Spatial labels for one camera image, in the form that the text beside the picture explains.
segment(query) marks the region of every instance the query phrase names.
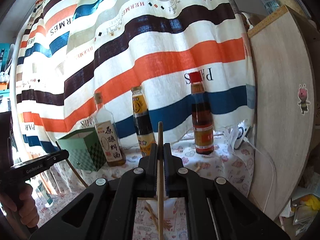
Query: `teal box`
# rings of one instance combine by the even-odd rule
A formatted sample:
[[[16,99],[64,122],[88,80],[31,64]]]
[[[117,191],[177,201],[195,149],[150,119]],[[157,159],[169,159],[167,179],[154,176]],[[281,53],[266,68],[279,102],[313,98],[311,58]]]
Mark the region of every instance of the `teal box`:
[[[69,161],[76,169],[98,171],[107,161],[93,127],[74,131],[59,139],[58,144],[69,152]]]
[[[0,43],[0,72],[4,72],[10,50],[9,43]]]

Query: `white bottle label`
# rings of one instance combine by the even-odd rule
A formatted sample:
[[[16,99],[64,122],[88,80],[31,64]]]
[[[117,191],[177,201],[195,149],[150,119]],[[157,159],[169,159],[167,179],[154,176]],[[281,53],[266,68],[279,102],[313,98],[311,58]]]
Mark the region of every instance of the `white bottle label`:
[[[101,147],[108,162],[122,160],[118,137],[111,121],[95,124]]]

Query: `human hand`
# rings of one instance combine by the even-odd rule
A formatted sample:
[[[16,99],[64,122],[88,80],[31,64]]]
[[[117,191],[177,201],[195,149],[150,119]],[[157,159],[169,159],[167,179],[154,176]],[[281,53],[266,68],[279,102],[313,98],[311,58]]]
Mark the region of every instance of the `human hand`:
[[[23,207],[19,210],[21,223],[29,228],[35,227],[39,222],[39,215],[36,207],[36,202],[32,198],[32,187],[25,184],[22,192],[19,195],[20,200],[23,201]],[[8,207],[13,212],[17,211],[17,206],[7,194],[0,194],[0,202],[2,205]]]

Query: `gold bottle cap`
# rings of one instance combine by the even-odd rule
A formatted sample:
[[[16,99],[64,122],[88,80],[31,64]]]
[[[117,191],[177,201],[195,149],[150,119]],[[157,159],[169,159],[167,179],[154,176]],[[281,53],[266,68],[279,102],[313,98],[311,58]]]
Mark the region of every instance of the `gold bottle cap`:
[[[94,93],[93,98],[94,98],[94,102],[96,104],[102,103],[102,94],[101,94],[101,92]]]
[[[142,89],[141,86],[132,87],[132,88],[131,88],[131,92],[136,91],[136,90],[141,90],[141,89]]]

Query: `red bottle cap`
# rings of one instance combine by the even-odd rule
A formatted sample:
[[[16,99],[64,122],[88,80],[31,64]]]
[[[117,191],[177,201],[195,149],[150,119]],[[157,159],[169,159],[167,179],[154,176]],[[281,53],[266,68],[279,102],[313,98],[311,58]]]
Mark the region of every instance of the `red bottle cap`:
[[[202,81],[201,74],[200,74],[199,71],[189,73],[189,77],[190,77],[190,82],[191,83],[196,83],[196,82],[201,82]]]

